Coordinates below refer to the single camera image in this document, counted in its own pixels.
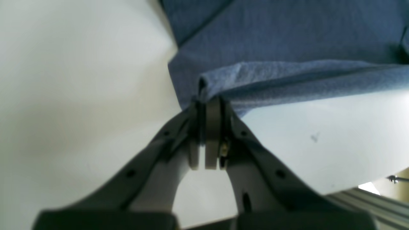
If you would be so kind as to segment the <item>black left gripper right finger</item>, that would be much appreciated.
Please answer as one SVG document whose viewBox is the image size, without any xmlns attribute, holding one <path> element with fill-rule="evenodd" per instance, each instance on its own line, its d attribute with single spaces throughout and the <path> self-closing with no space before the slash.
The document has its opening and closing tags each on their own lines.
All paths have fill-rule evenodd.
<svg viewBox="0 0 409 230">
<path fill-rule="evenodd" d="M 232 230 L 376 230 L 374 217 L 317 194 L 267 150 L 220 97 L 206 103 L 205 167 L 224 169 L 238 217 Z"/>
</svg>

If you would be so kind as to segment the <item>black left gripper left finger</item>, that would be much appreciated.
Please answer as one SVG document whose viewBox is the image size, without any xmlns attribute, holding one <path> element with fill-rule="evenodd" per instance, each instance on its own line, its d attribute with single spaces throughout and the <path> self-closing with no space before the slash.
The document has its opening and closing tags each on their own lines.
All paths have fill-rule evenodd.
<svg viewBox="0 0 409 230">
<path fill-rule="evenodd" d="M 42 211 L 35 230 L 175 230 L 175 195 L 189 169 L 199 165 L 202 105 L 169 120 L 108 182 L 80 201 Z"/>
</svg>

